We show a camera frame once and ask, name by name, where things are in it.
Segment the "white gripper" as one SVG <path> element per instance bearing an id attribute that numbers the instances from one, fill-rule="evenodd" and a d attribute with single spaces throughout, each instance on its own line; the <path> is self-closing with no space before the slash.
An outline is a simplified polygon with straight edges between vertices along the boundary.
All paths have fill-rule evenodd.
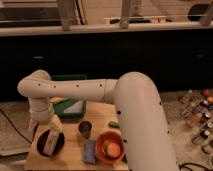
<path id="1" fill-rule="evenodd" d="M 43 152 L 52 156 L 58 141 L 59 135 L 63 132 L 63 125 L 57 115 L 54 115 L 49 122 L 50 132 L 47 137 Z"/>

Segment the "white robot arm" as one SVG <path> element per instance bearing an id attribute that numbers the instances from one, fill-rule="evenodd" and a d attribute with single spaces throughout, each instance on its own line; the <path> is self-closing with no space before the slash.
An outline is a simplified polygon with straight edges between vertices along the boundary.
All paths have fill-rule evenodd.
<path id="1" fill-rule="evenodd" d="M 53 81 L 48 72 L 36 70 L 19 81 L 17 90 L 29 100 L 31 118 L 49 124 L 46 153 L 53 152 L 62 132 L 51 97 L 99 101 L 115 106 L 129 171 L 179 171 L 161 98 L 147 75 Z"/>

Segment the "green box behind arm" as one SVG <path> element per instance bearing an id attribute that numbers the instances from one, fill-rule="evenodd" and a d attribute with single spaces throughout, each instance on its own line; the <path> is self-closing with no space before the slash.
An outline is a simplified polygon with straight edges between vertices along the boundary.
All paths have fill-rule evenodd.
<path id="1" fill-rule="evenodd" d="M 84 74 L 71 74 L 71 75 L 52 75 L 53 81 L 75 81 L 75 80 L 86 80 L 87 75 Z"/>

